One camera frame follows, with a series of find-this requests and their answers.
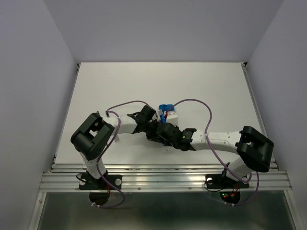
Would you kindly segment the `blue satin napkin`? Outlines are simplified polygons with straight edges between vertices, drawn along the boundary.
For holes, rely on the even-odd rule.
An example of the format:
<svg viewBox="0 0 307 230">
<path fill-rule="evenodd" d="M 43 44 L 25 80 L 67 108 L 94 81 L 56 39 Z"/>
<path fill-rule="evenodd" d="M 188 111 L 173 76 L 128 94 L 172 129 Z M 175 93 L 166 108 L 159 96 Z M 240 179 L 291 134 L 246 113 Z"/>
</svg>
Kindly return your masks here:
<svg viewBox="0 0 307 230">
<path fill-rule="evenodd" d="M 164 113 L 160 115 L 160 123 L 166 123 L 167 112 L 175 111 L 172 104 L 161 104 L 159 105 L 159 109 L 161 109 Z"/>
</svg>

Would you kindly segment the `silver fork black handle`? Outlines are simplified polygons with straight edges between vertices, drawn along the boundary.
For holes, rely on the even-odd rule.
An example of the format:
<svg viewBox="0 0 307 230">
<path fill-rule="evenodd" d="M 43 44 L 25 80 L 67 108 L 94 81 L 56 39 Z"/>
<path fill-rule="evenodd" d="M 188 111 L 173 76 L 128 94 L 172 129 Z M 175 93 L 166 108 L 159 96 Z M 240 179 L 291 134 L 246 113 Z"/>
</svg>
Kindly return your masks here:
<svg viewBox="0 0 307 230">
<path fill-rule="evenodd" d="M 110 117 L 108 111 L 106 111 L 106 116 L 107 116 L 107 117 Z M 115 142 L 119 142 L 119 137 L 118 137 L 118 135 L 114 136 L 114 138 L 115 138 L 115 140 L 114 140 Z"/>
</svg>

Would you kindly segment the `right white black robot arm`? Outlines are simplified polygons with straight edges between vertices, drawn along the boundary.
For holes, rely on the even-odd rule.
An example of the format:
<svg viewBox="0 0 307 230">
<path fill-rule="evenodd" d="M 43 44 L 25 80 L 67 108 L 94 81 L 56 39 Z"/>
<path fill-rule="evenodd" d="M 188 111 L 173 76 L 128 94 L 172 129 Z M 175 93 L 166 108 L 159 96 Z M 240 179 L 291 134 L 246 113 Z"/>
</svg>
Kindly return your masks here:
<svg viewBox="0 0 307 230">
<path fill-rule="evenodd" d="M 211 150 L 224 166 L 218 182 L 231 187 L 237 182 L 247 184 L 252 172 L 267 173 L 270 169 L 274 143 L 251 126 L 236 132 L 210 132 L 163 123 L 157 135 L 181 151 Z"/>
</svg>

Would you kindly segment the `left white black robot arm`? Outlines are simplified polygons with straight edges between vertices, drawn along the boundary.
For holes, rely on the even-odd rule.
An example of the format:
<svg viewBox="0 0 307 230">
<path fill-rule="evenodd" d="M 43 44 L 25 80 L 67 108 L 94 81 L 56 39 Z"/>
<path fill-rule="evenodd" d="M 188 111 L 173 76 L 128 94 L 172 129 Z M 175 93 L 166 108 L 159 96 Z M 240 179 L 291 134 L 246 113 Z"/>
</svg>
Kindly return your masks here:
<svg viewBox="0 0 307 230">
<path fill-rule="evenodd" d="M 101 117 L 98 112 L 90 114 L 71 137 L 72 145 L 86 165 L 86 174 L 78 179 L 84 185 L 103 188 L 107 185 L 108 173 L 101 158 L 115 136 L 143 132 L 149 141 L 163 144 L 156 134 L 159 125 L 156 111 L 147 105 L 139 112 L 116 118 Z"/>
</svg>

